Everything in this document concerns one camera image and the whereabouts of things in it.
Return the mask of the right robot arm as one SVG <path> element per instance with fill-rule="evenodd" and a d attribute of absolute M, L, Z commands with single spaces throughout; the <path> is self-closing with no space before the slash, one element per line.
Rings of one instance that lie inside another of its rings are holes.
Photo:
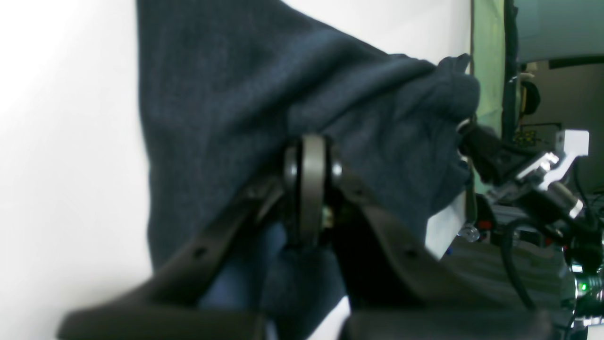
<path fill-rule="evenodd" d="M 572 315 L 562 336 L 570 340 L 587 328 L 585 321 L 603 318 L 603 222 L 562 183 L 577 153 L 517 148 L 474 120 L 460 123 L 458 131 L 462 155 L 471 161 L 481 181 L 491 185 L 486 200 L 511 203 L 526 215 L 503 226 L 500 245 L 505 272 L 524 306 L 537 307 L 512 260 L 517 227 L 532 226 L 561 248 L 569 270 L 580 267 L 580 272 L 572 272 Z"/>

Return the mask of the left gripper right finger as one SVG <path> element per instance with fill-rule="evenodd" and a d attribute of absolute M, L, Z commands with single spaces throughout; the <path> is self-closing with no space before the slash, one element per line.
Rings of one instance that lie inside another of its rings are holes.
<path fill-rule="evenodd" d="M 341 340 L 554 340 L 551 315 L 488 297 L 438 262 L 327 148 L 332 245 L 351 314 Z"/>

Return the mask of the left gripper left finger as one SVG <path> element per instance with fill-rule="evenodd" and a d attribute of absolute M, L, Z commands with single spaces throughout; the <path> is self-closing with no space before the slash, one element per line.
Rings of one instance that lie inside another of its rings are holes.
<path fill-rule="evenodd" d="M 259 173 L 146 282 L 65 316 L 59 340 L 277 340 L 261 311 L 267 275 L 295 219 L 300 142 Z"/>

